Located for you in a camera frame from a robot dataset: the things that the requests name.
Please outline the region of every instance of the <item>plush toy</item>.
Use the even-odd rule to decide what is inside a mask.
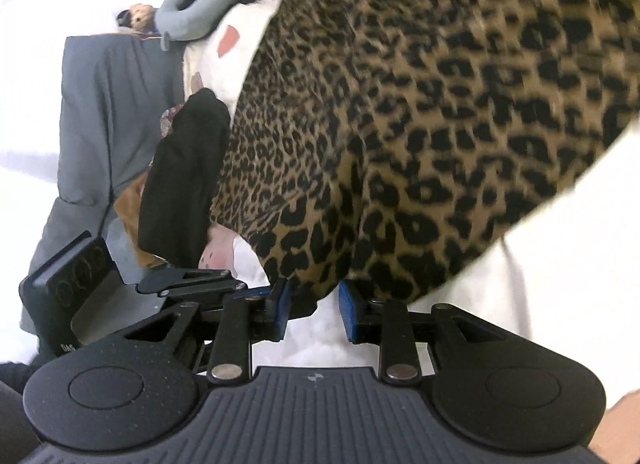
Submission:
[[[156,33],[156,10],[151,5],[136,3],[116,16],[118,27],[141,34]]]

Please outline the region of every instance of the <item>light blue fabric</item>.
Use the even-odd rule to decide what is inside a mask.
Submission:
[[[184,0],[164,0],[156,11],[156,28],[167,41],[192,41],[213,31],[229,8],[238,0],[196,0],[183,10],[178,7]]]

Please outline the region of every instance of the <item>leopard print fabric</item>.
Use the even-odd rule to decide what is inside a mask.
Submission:
[[[268,277],[412,301],[640,107],[638,0],[284,0],[212,203]]]

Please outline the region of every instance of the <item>metal pin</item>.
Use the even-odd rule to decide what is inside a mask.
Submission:
[[[221,381],[230,381],[239,378],[242,375],[242,367],[232,363],[223,363],[211,368],[211,377]]]
[[[396,381],[409,381],[418,375],[418,370],[413,365],[398,363],[388,367],[386,374]]]

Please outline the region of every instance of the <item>white surface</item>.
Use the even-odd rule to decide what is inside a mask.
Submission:
[[[69,34],[114,30],[132,3],[161,0],[0,0],[0,361],[27,360],[33,337],[18,328],[25,276],[56,195],[60,64]],[[636,126],[578,184],[434,296],[590,367],[609,405],[640,388],[640,133]],[[237,269],[262,275],[246,244]],[[282,343],[262,343],[257,364],[375,365],[375,347],[348,345],[335,296],[312,318],[292,321]]]

